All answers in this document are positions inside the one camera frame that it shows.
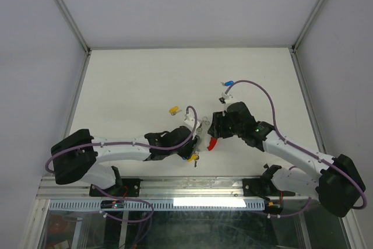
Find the glass panel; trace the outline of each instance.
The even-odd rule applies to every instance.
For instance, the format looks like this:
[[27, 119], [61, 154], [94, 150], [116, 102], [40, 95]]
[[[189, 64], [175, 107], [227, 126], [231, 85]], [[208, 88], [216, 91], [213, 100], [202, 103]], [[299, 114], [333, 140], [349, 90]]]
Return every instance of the glass panel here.
[[304, 217], [312, 248], [350, 248], [341, 219], [330, 214], [320, 204], [314, 202]]
[[[283, 201], [284, 213], [306, 201]], [[111, 209], [121, 219], [148, 212]], [[348, 249], [339, 219], [313, 203], [302, 217], [268, 219], [250, 211], [155, 211], [143, 223], [122, 223], [97, 212], [49, 211], [42, 249]]]

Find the yellow connector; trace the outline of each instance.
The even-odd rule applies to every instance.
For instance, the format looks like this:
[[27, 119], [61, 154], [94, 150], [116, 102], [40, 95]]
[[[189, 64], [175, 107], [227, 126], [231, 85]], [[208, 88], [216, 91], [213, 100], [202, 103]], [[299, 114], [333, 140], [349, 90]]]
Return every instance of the yellow connector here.
[[191, 162], [193, 160], [198, 160], [199, 156], [197, 154], [193, 154], [189, 160], [186, 160], [187, 162]]
[[173, 108], [169, 109], [170, 114], [173, 116], [173, 115], [176, 115], [176, 113], [179, 113], [181, 112], [181, 110], [179, 109], [178, 106], [174, 106]]

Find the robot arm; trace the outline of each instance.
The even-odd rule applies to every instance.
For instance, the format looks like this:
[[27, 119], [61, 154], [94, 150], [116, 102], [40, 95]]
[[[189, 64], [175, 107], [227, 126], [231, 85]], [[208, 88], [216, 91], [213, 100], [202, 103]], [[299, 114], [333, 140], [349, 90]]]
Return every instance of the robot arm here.
[[[310, 151], [301, 145], [295, 148], [287, 143], [294, 142], [286, 136], [282, 138], [273, 125], [256, 121], [243, 102], [227, 94], [223, 94], [220, 101], [224, 104], [224, 111], [213, 113], [212, 125], [208, 130], [211, 137], [238, 136], [248, 146], [281, 157], [297, 167], [292, 170], [274, 165], [268, 167], [259, 180], [260, 184], [249, 186], [260, 197], [269, 196], [270, 190], [292, 191], [317, 199], [329, 212], [344, 217], [361, 194], [335, 168], [365, 191], [365, 185], [349, 157], [340, 155], [335, 158]], [[195, 128], [201, 122], [191, 113], [185, 117], [184, 125], [171, 132], [148, 133], [133, 139], [98, 138], [91, 136], [88, 129], [81, 129], [52, 147], [52, 158], [47, 166], [53, 161], [57, 184], [82, 180], [114, 194], [122, 188], [119, 171], [114, 166], [105, 167], [100, 163], [113, 160], [163, 160], [175, 153], [183, 159], [192, 158], [200, 142]], [[317, 157], [309, 156], [311, 152]]]
[[[259, 185], [249, 186], [259, 196], [265, 198], [270, 195], [270, 190], [292, 191], [317, 199], [329, 212], [344, 217], [359, 199], [360, 193], [347, 178], [329, 165], [341, 169], [365, 191], [365, 185], [349, 157], [340, 155], [335, 158], [319, 153], [294, 143], [286, 136], [283, 140], [273, 125], [256, 121], [243, 102], [227, 94], [223, 94], [220, 101], [224, 104], [224, 111], [213, 113], [212, 125], [208, 130], [211, 137], [229, 138], [236, 135], [248, 146], [281, 157], [297, 167], [291, 170], [281, 166], [269, 167]], [[318, 159], [304, 151], [312, 152]]]
[[[119, 171], [115, 166], [107, 167], [101, 163], [114, 160], [163, 160], [173, 154], [188, 160], [195, 153], [199, 142], [195, 130], [191, 133], [195, 126], [198, 128], [200, 125], [193, 113], [187, 113], [183, 125], [171, 132], [150, 132], [132, 139], [101, 138], [91, 136], [88, 129], [80, 129], [51, 148], [53, 157], [71, 147], [87, 146], [52, 160], [55, 181], [65, 185], [81, 180], [115, 193], [122, 188]], [[180, 145], [189, 136], [186, 144]]]

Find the black mounting bracket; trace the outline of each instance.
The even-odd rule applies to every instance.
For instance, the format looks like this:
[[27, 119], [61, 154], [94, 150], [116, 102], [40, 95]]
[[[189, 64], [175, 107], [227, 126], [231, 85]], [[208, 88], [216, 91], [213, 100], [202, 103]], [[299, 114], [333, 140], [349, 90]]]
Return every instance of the black mounting bracket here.
[[[278, 189], [268, 189], [269, 191], [266, 192], [265, 196], [263, 194], [257, 193], [255, 190], [258, 186], [262, 185], [261, 178], [244, 178], [242, 179], [242, 189], [244, 191], [244, 197], [260, 197], [266, 199], [267, 197], [280, 197], [281, 192]], [[294, 197], [295, 192], [283, 191], [284, 197]]]
[[[140, 188], [141, 188], [141, 179], [139, 178], [121, 178], [122, 180], [122, 188], [117, 189], [116, 192], [111, 195], [115, 197], [123, 197], [126, 194], [126, 198], [137, 198], [140, 195]], [[89, 196], [90, 197], [104, 197], [102, 193], [100, 193], [93, 185], [91, 185], [89, 189]]]

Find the cable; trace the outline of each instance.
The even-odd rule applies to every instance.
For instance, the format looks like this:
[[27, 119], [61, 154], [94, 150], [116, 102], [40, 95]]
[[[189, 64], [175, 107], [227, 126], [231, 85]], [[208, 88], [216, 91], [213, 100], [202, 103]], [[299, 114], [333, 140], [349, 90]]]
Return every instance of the cable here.
[[191, 109], [193, 111], [193, 114], [194, 114], [194, 126], [192, 128], [192, 131], [191, 133], [189, 134], [189, 136], [187, 138], [185, 138], [184, 141], [182, 141], [180, 144], [178, 145], [175, 145], [175, 146], [172, 146], [172, 147], [157, 147], [157, 146], [153, 146], [153, 145], [148, 145], [148, 144], [144, 144], [144, 143], [139, 143], [139, 142], [130, 142], [130, 141], [116, 141], [116, 142], [104, 142], [104, 143], [87, 143], [87, 144], [82, 144], [82, 145], [78, 145], [78, 146], [74, 146], [74, 147], [71, 147], [71, 148], [67, 148], [65, 150], [62, 150], [56, 154], [54, 154], [53, 156], [51, 156], [47, 162], [45, 163], [45, 170], [47, 170], [49, 173], [54, 173], [54, 170], [51, 170], [49, 168], [49, 164], [55, 160], [56, 158], [66, 154], [66, 153], [69, 153], [71, 151], [74, 151], [74, 150], [78, 150], [78, 149], [82, 149], [82, 148], [86, 148], [86, 147], [97, 147], [97, 146], [115, 146], [115, 145], [133, 145], [133, 146], [141, 146], [141, 147], [146, 147], [146, 148], [150, 148], [150, 149], [155, 149], [155, 150], [175, 150], [175, 149], [178, 149], [180, 147], [183, 147], [185, 144], [187, 144], [187, 142], [193, 137], [193, 134], [194, 132], [196, 131], [197, 129], [197, 123], [198, 123], [198, 118], [197, 118], [197, 112], [196, 110], [194, 109], [193, 106], [188, 106], [186, 108], [186, 113], [188, 114], [189, 113], [189, 109]]
[[139, 242], [142, 241], [147, 236], [147, 234], [150, 231], [150, 228], [152, 227], [152, 223], [153, 223], [153, 219], [150, 217], [150, 219], [149, 219], [149, 225], [147, 227], [146, 232], [142, 235], [142, 237], [140, 237], [140, 233], [146, 227], [146, 224], [145, 224], [144, 227], [141, 228], [141, 230], [138, 232], [138, 235], [136, 235], [135, 241], [133, 242], [133, 245], [130, 247], [131, 249], [135, 249], [137, 247], [137, 244], [139, 244]]
[[126, 192], [123, 195], [123, 198], [125, 198], [127, 196], [127, 194], [128, 194], [128, 187], [127, 186], [123, 186], [123, 189], [126, 189]]
[[291, 213], [291, 214], [285, 214], [285, 215], [276, 215], [276, 214], [268, 214], [268, 213], [264, 213], [264, 212], [257, 212], [257, 211], [253, 211], [254, 213], [258, 213], [258, 214], [261, 214], [261, 215], [266, 215], [266, 216], [270, 216], [270, 217], [274, 217], [274, 218], [286, 218], [286, 217], [293, 217], [293, 216], [296, 216], [304, 211], [306, 211], [309, 207], [309, 205], [311, 204], [312, 202], [312, 198], [308, 198], [307, 200], [307, 203], [303, 206], [303, 208], [301, 208], [300, 210], [294, 212], [294, 213]]
[[284, 192], [280, 191], [280, 199], [278, 202], [282, 202], [283, 199], [284, 199]]
[[112, 198], [112, 199], [115, 199], [116, 201], [134, 201], [134, 202], [141, 202], [143, 204], [146, 204], [147, 206], [149, 206], [152, 210], [151, 212], [145, 217], [145, 218], [142, 218], [142, 219], [139, 219], [139, 220], [127, 220], [127, 219], [121, 219], [121, 218], [118, 218], [118, 217], [115, 217], [105, 211], [102, 211], [100, 210], [100, 213], [103, 213], [104, 216], [108, 216], [114, 220], [117, 220], [117, 221], [120, 221], [120, 222], [125, 222], [125, 223], [140, 223], [140, 222], [144, 222], [144, 221], [147, 221], [148, 219], [151, 218], [151, 216], [153, 215], [154, 213], [154, 207], [153, 205], [148, 202], [148, 201], [144, 201], [142, 199], [134, 199], [134, 198], [121, 198], [121, 197], [115, 197], [113, 195], [110, 195], [108, 194], [107, 192], [103, 191], [100, 187], [98, 186], [94, 186], [100, 193], [102, 193], [105, 197], [108, 197], [108, 198]]
[[[232, 85], [230, 85], [228, 87], [228, 89], [225, 91], [225, 94], [228, 94], [228, 92], [230, 91], [230, 89], [238, 84], [238, 83], [249, 83], [249, 84], [252, 84], [258, 88], [260, 88], [260, 90], [262, 90], [264, 92], [264, 94], [267, 96], [268, 100], [269, 100], [269, 103], [270, 103], [270, 106], [271, 106], [271, 109], [272, 109], [272, 118], [273, 118], [273, 126], [275, 127], [275, 131], [277, 132], [279, 138], [282, 140], [282, 141], [285, 141], [285, 137], [280, 133], [279, 131], [279, 128], [277, 127], [277, 122], [276, 122], [276, 112], [275, 112], [275, 105], [273, 104], [273, 100], [271, 98], [271, 96], [269, 95], [269, 93], [259, 84], [253, 82], [253, 81], [249, 81], [249, 80], [238, 80], [236, 82], [234, 82]], [[349, 182], [357, 189], [357, 191], [359, 192], [360, 196], [361, 196], [361, 199], [363, 200], [363, 204], [361, 206], [353, 206], [352, 208], [353, 209], [364, 209], [365, 207], [367, 207], [367, 197], [365, 196], [364, 194], [364, 191], [360, 188], [360, 186], [348, 175], [346, 174], [343, 170], [341, 170], [340, 168], [334, 166], [333, 164], [327, 162], [325, 159], [320, 159], [319, 156], [315, 155], [314, 153], [312, 153], [311, 151], [308, 151], [306, 149], [304, 149], [303, 147], [301, 146], [298, 146], [297, 144], [291, 142], [291, 141], [287, 141], [286, 142], [287, 144], [289, 144], [290, 146], [308, 154], [309, 156], [313, 157], [314, 159], [316, 159], [317, 161], [319, 162], [322, 162], [322, 163], [325, 163], [327, 166], [331, 167], [332, 169], [336, 170], [337, 172], [339, 172], [341, 175], [343, 175], [347, 180], [349, 180]]]

